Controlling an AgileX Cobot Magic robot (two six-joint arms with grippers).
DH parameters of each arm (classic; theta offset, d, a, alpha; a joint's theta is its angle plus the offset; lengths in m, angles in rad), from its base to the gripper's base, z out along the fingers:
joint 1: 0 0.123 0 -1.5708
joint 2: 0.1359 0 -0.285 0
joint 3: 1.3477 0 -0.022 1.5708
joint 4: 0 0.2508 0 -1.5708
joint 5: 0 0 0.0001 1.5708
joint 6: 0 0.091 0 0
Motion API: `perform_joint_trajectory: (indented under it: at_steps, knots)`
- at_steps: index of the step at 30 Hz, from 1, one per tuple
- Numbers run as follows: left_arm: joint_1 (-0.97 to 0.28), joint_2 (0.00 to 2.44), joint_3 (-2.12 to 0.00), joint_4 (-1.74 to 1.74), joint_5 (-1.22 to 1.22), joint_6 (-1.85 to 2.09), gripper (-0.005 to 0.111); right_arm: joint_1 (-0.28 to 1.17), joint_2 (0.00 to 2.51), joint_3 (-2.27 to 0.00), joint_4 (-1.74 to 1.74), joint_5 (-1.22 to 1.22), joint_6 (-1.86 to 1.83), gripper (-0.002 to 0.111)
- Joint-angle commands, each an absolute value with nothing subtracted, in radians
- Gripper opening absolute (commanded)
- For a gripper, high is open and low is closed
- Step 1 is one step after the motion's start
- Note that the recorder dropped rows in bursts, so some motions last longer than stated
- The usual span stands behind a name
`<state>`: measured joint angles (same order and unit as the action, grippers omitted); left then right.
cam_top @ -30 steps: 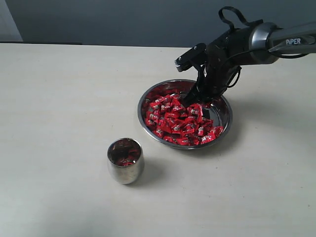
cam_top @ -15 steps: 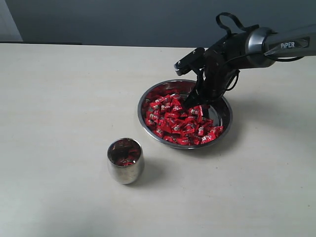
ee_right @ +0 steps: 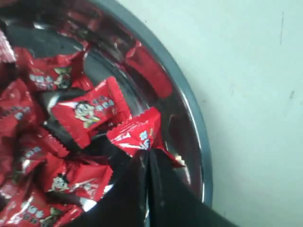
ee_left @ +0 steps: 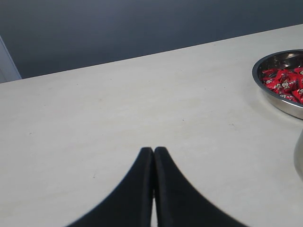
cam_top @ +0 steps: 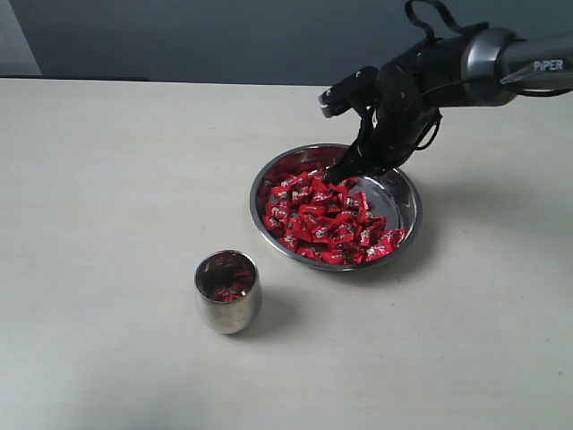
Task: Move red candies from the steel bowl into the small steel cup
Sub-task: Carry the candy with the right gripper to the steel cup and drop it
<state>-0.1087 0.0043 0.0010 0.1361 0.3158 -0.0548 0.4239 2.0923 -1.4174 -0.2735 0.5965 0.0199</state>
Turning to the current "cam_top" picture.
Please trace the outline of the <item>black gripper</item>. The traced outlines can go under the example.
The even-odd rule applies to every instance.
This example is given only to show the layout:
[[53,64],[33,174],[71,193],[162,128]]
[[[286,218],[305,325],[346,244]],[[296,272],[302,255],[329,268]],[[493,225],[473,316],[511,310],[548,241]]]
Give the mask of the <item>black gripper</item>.
[[326,182],[339,184],[351,177],[384,176],[402,166],[416,151],[428,148],[440,129],[436,107],[391,114],[379,105],[361,118],[358,135],[348,154],[326,168]]

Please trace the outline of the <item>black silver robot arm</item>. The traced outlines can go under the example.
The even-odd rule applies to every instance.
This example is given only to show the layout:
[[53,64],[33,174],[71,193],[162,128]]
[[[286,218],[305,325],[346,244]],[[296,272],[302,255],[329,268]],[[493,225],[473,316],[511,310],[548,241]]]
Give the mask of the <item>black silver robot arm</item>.
[[428,148],[443,108],[500,107],[517,96],[572,91],[572,36],[521,39],[511,30],[466,27],[455,38],[429,37],[381,67],[367,66],[325,90],[324,116],[353,109],[360,127],[326,177],[383,175]]

